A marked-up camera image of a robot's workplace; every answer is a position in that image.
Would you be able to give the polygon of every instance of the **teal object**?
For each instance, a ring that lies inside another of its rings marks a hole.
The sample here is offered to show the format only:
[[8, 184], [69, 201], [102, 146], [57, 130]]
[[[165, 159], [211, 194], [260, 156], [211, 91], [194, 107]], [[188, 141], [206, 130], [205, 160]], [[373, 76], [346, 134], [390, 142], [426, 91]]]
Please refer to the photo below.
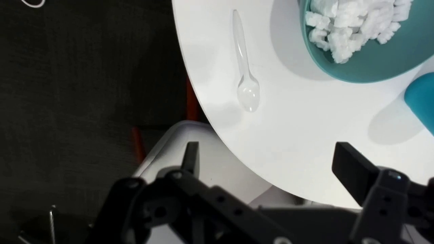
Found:
[[418, 77], [404, 95], [405, 103], [434, 136], [434, 73]]
[[308, 39], [312, 27], [305, 24], [305, 12], [312, 0], [300, 0], [301, 30], [305, 46], [329, 76], [350, 83], [373, 83], [399, 76], [434, 56], [434, 0], [414, 0], [409, 19], [385, 45], [369, 41], [347, 64], [335, 64], [329, 52], [323, 52]]

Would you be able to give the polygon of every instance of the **white table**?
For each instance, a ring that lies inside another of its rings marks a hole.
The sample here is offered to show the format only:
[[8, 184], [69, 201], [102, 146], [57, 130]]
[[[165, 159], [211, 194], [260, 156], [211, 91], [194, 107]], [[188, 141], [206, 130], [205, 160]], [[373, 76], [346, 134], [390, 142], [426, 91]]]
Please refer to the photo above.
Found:
[[[233, 8], [243, 19], [252, 73], [262, 88], [260, 107], [252, 114], [236, 98]], [[325, 76], [304, 47], [296, 0], [173, 0], [173, 12], [206, 117], [228, 148], [270, 183], [312, 201], [357, 207], [331, 172], [336, 141], [351, 142], [374, 164], [415, 182], [434, 176], [434, 137], [403, 100], [420, 66], [373, 84]]]

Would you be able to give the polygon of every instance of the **floor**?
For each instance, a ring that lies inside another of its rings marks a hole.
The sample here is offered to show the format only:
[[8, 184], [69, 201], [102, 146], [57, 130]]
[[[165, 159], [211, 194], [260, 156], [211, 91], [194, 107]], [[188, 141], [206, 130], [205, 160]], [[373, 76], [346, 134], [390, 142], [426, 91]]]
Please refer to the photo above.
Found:
[[92, 220], [114, 180], [184, 117], [169, 0], [0, 1], [0, 243], [58, 211]]

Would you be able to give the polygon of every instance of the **white food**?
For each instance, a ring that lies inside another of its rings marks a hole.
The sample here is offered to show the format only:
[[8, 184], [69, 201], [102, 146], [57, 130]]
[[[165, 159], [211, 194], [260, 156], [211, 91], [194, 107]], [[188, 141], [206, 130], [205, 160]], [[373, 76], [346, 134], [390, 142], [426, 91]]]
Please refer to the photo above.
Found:
[[336, 64], [347, 62], [369, 39], [384, 45], [409, 18], [412, 0], [312, 0], [306, 26], [309, 41], [331, 52]]

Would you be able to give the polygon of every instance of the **teal bowl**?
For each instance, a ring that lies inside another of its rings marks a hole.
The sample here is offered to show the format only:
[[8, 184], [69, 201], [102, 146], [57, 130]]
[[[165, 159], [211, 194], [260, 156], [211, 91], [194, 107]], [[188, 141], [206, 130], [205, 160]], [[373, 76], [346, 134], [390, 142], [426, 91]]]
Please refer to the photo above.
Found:
[[374, 83], [399, 76], [434, 56], [434, 0], [414, 0], [409, 18], [385, 45], [369, 41], [347, 64], [335, 64], [329, 52], [309, 42], [305, 24], [310, 0], [300, 1], [301, 31], [316, 65], [329, 76], [350, 83]]

